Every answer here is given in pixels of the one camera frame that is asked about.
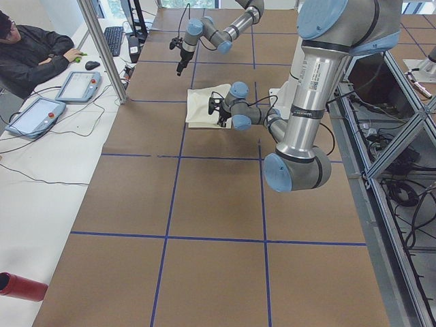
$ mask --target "white desk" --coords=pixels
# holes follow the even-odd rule
[[[107,26],[119,26],[122,20],[102,20],[101,24],[104,29]],[[87,27],[83,24],[73,36],[76,46],[86,30]],[[88,60],[101,62],[90,35],[81,50],[88,56],[83,57],[80,63],[72,63],[56,78],[39,85],[36,91],[61,86],[70,71],[85,70],[84,64]],[[126,39],[121,56],[114,58],[119,72],[126,64],[122,58],[126,61],[129,58]],[[110,81],[103,65],[95,70],[102,74],[97,97]],[[42,95],[54,98],[57,92],[58,89],[52,89],[43,91]],[[23,108],[34,99],[32,97],[27,100]],[[90,136],[48,133],[23,149],[2,154],[0,164],[45,181],[89,183],[119,107],[113,88],[109,87],[96,104],[104,107],[105,112]],[[68,104],[52,130],[88,134],[103,110],[94,104],[83,108],[84,105]],[[12,136],[9,132],[3,133],[0,137],[0,152],[28,143],[28,140],[21,138],[4,140]],[[1,271],[49,284],[86,190],[86,186],[34,182],[0,167]],[[0,296],[0,326],[30,327],[40,306],[41,302]]]

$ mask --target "monitor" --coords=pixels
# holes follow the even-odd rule
[[[121,7],[123,8],[124,15],[127,21],[130,24],[131,30],[134,33],[141,43],[144,43],[149,36],[147,31],[147,27],[145,25],[144,16],[142,15],[142,9],[139,0],[134,0],[134,7],[131,6],[131,0],[120,0]],[[134,18],[134,12],[136,11],[136,15],[138,19]]]

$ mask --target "label sticker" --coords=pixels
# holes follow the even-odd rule
[[[326,82],[329,63],[314,61],[310,64],[304,61],[301,67],[300,79],[298,84],[309,91],[322,91]]]

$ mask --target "person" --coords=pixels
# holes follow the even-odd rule
[[[16,25],[0,11],[0,84],[9,92],[25,99],[80,57],[68,36]]]

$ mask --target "white cloth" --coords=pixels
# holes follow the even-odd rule
[[[213,91],[218,92],[223,97],[230,90],[230,84],[218,85],[207,89],[188,90],[186,122],[189,128],[231,128],[232,119],[227,120],[226,127],[217,125],[219,113],[208,113],[209,98]]]

